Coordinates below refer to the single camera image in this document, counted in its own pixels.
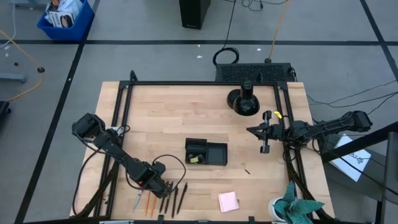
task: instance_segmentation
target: wooden table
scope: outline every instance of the wooden table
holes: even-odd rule
[[[99,95],[96,114],[104,120],[107,127],[112,120],[118,85],[119,82],[104,82]],[[312,123],[303,83],[288,83],[288,86],[295,120]],[[289,181],[285,161],[282,159],[282,143],[269,141],[271,152],[260,154],[262,141],[246,131],[247,127],[257,126],[262,122],[262,112],[276,110],[273,87],[255,86],[254,94],[260,101],[261,111],[250,117],[236,114],[226,104],[227,94],[237,87],[142,85],[133,88],[127,120],[131,130],[126,134],[123,146],[130,156],[152,162],[161,154],[173,154],[184,160],[185,138],[204,138],[209,142],[228,143],[227,166],[186,165],[187,174],[179,187],[182,189],[188,182],[189,188],[181,211],[174,220],[245,221],[248,216],[254,216],[256,221],[271,221],[267,204],[272,198],[284,194]],[[121,108],[124,108],[124,99],[125,94]],[[277,116],[273,115],[271,123],[277,122]],[[87,149],[85,159],[91,153]],[[325,203],[325,211],[334,216],[320,156],[308,149],[303,149],[301,154],[309,191],[318,201]],[[82,210],[98,188],[103,160],[103,155],[95,156],[83,172],[76,199],[78,211]],[[161,158],[160,162],[167,169],[162,178],[176,183],[183,173],[181,164],[168,157]],[[128,186],[124,175],[124,168],[121,166],[112,219],[157,219],[160,200],[157,201],[152,218],[144,214],[147,192],[141,198],[136,212],[132,213],[137,191]],[[231,191],[236,192],[240,209],[221,213],[218,194]],[[105,194],[102,214],[107,199]],[[166,220],[171,219],[171,207],[172,200],[165,215]]]

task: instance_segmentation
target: orange marker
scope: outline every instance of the orange marker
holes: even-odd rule
[[[145,216],[147,216],[148,214],[149,199],[150,199],[150,190],[148,190],[147,204],[145,205]]]
[[[155,196],[155,199],[154,199],[154,204],[152,205],[152,211],[150,211],[150,217],[151,218],[154,215],[155,205],[156,205],[156,196]]]

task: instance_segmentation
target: white cable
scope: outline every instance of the white cable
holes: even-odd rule
[[[3,44],[0,49],[10,43],[11,40],[14,40],[15,36],[17,35],[17,26],[15,24],[15,0],[12,0],[14,7],[12,8],[12,25],[14,26],[14,35],[8,40],[5,44]]]

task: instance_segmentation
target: pink sticky note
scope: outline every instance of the pink sticky note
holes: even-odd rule
[[[218,194],[218,201],[220,202],[221,212],[229,212],[239,209],[238,199],[235,192],[228,192]]]

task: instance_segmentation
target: gray floor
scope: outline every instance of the gray floor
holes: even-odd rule
[[[393,0],[368,0],[371,12],[388,41],[398,41]],[[102,0],[88,39],[90,40],[222,40],[225,38],[232,3],[213,0],[202,30],[180,26],[177,0]],[[0,29],[12,34],[11,7],[0,4]],[[236,6],[231,40],[272,40],[283,6],[264,5],[262,12]],[[42,13],[17,9],[17,40],[47,40],[35,24]],[[279,40],[370,40],[376,36],[357,0],[292,1],[280,29]],[[0,223],[12,223],[49,129],[77,45],[29,45],[22,47],[46,68],[42,86],[12,102],[13,113],[0,132]],[[84,147],[70,134],[72,122],[86,112],[94,112],[101,82],[126,80],[135,70],[140,80],[215,79],[211,62],[222,45],[85,45],[67,101],[29,207],[26,221],[66,218],[69,215]],[[269,45],[233,45],[240,51],[239,62],[263,62]],[[398,60],[398,47],[389,47]],[[220,55],[230,62],[233,55]],[[307,93],[316,100],[332,101],[366,88],[394,80],[380,46],[297,46],[277,45],[274,62],[290,62],[304,82]],[[0,83],[0,99],[35,85],[35,67],[14,46],[0,50],[0,72],[25,73],[28,82]],[[342,102],[355,103],[397,90],[393,83],[376,91]],[[311,107],[315,119],[331,119],[348,110],[370,111],[380,101],[352,108]],[[373,129],[397,120],[398,98],[391,98],[371,115]],[[371,149],[385,153],[385,144]],[[336,216],[355,222],[374,221],[376,202],[329,182]],[[389,215],[391,220],[397,214]]]

